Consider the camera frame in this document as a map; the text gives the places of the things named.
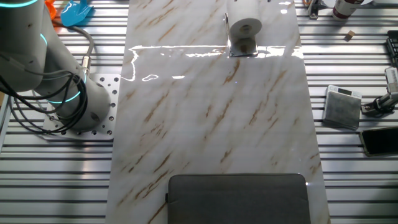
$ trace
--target gray mat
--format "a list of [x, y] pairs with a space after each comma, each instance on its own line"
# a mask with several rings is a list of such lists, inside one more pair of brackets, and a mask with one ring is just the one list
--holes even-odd
[[310, 224], [300, 174], [175, 175], [169, 224]]

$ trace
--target white device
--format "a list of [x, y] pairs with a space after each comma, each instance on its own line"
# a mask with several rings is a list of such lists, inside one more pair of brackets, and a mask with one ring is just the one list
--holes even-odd
[[349, 129], [359, 127], [362, 94], [330, 85], [326, 91], [323, 121]]

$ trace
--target smartphone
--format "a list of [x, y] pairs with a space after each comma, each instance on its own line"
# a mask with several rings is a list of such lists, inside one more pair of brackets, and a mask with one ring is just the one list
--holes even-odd
[[367, 156], [398, 154], [398, 127], [362, 131], [359, 137]]

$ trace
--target paper towel holder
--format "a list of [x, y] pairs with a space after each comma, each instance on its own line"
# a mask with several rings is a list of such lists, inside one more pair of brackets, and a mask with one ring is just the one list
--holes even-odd
[[258, 54], [256, 38], [254, 36], [244, 39], [238, 39], [233, 37], [229, 32], [228, 13], [226, 13], [224, 16], [225, 16], [224, 21], [225, 21], [226, 36], [228, 39], [227, 46], [229, 49], [229, 56], [230, 57], [256, 56]]

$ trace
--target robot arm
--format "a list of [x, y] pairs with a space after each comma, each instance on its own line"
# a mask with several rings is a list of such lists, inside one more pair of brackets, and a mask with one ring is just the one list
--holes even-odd
[[[43, 0], [0, 0], [0, 42], [0, 90], [25, 104], [35, 98], [17, 92], [34, 90], [76, 131], [95, 127], [108, 114], [108, 92], [63, 45]], [[86, 67], [89, 59], [83, 59]]]

